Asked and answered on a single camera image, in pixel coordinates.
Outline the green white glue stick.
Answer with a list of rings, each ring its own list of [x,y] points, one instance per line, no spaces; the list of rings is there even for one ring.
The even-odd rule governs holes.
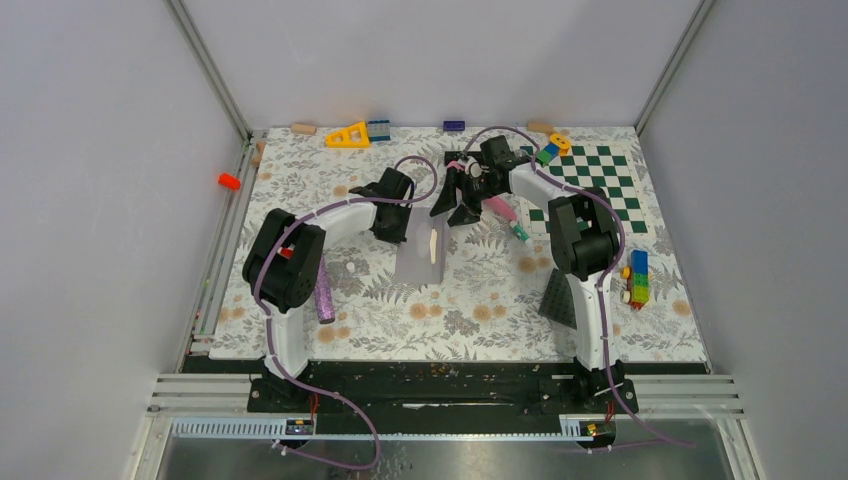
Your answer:
[[[517,238],[518,238],[518,239],[519,239],[522,243],[527,244],[528,242],[530,242],[530,241],[531,241],[531,238],[529,237],[528,233],[527,233],[527,232],[526,232],[526,231],[522,228],[522,226],[521,226],[520,224],[518,224],[517,222],[511,222],[511,223],[510,223],[510,228],[511,228],[511,230],[513,231],[513,233],[515,234],[515,236],[516,236],[516,237],[517,237]]]

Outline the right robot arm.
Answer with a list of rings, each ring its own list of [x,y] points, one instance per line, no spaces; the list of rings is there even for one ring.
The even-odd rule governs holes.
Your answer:
[[[430,214],[448,214],[451,227],[478,222],[483,202],[503,194],[547,215],[556,274],[549,284],[570,291],[571,311],[557,320],[576,332],[576,359],[585,370],[610,369],[615,361],[606,298],[624,233],[603,190],[554,179],[537,160],[516,154],[503,135],[483,141],[476,153],[448,153],[444,164],[444,185]]]

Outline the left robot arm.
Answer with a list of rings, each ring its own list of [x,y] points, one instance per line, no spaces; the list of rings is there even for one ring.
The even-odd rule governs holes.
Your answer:
[[[393,245],[406,241],[414,181],[394,169],[352,189],[344,199],[302,216],[271,210],[245,259],[242,276],[266,314],[265,364],[278,375],[272,398],[288,411],[309,401],[310,385],[299,375],[309,362],[303,307],[318,285],[324,250],[370,232]]]

